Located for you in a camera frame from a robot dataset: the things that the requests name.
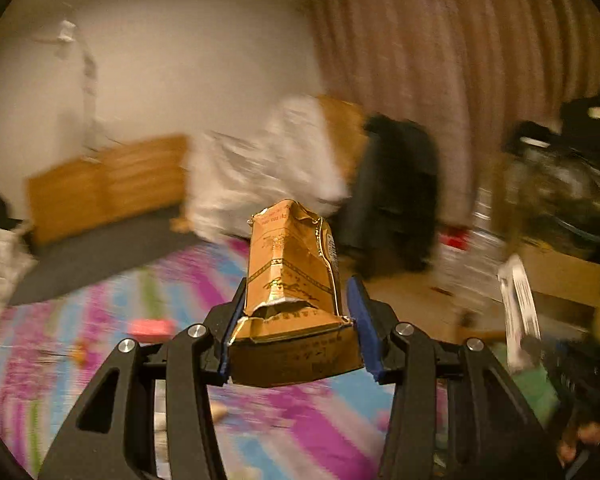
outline curtain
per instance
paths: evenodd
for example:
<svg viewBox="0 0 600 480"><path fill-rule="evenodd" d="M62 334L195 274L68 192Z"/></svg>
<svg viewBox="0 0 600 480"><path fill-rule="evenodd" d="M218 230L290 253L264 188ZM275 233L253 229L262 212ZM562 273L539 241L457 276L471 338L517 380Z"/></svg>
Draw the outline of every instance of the curtain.
<svg viewBox="0 0 600 480"><path fill-rule="evenodd" d="M590 0L310 0L326 92L434 137L442 221L466 223L478 168L520 120L557 124L600 86Z"/></svg>

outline striped bedspread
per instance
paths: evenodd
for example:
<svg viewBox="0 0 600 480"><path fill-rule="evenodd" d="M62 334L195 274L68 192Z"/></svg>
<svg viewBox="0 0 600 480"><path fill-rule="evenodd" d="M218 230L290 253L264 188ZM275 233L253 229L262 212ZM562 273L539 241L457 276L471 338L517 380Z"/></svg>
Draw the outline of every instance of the striped bedspread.
<svg viewBox="0 0 600 480"><path fill-rule="evenodd" d="M83 388L129 320L201 322L232 297L248 247L199 244L56 300L9 309L0 320L0 436L33 475ZM266 480L374 478L391 388L363 370L261 390L209 388L228 407L217 426L227 471Z"/></svg>

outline silver screw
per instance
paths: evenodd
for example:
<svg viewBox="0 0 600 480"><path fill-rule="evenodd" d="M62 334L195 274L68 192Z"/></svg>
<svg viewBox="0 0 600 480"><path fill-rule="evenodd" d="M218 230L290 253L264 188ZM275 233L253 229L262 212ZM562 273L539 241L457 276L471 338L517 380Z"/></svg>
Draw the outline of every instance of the silver screw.
<svg viewBox="0 0 600 480"><path fill-rule="evenodd" d="M473 352L480 352L484 349L484 343L481 339L478 339L477 337L472 337L471 339L468 339L466 345L469 347L469 350Z"/></svg>
<svg viewBox="0 0 600 480"><path fill-rule="evenodd" d="M206 326L200 324L191 325L189 330L187 330L187 334L189 334L189 337L192 337L193 339L202 337L203 335L206 335Z"/></svg>
<svg viewBox="0 0 600 480"><path fill-rule="evenodd" d="M131 352L136 346L136 342L133 339L123 339L118 343L118 350L120 350L123 354L127 354Z"/></svg>
<svg viewBox="0 0 600 480"><path fill-rule="evenodd" d="M395 326L395 331L405 337L413 334L413 325L411 323L398 323Z"/></svg>

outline damaged package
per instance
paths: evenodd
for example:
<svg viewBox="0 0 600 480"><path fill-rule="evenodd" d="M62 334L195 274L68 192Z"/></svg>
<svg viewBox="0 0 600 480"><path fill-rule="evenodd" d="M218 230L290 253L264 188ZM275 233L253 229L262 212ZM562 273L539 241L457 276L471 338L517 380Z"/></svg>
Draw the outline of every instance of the damaged package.
<svg viewBox="0 0 600 480"><path fill-rule="evenodd" d="M282 386L362 367L327 222L293 200L252 222L244 311L229 346L234 383Z"/></svg>

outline dark gray mattress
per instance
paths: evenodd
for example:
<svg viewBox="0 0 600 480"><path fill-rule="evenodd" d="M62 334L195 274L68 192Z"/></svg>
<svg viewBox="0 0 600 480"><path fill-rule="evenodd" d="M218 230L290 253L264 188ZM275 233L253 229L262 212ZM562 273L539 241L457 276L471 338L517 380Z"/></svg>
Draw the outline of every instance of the dark gray mattress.
<svg viewBox="0 0 600 480"><path fill-rule="evenodd" d="M16 287L10 305L46 301L139 267L200 241L170 230L172 206L108 224L40 249L38 263Z"/></svg>

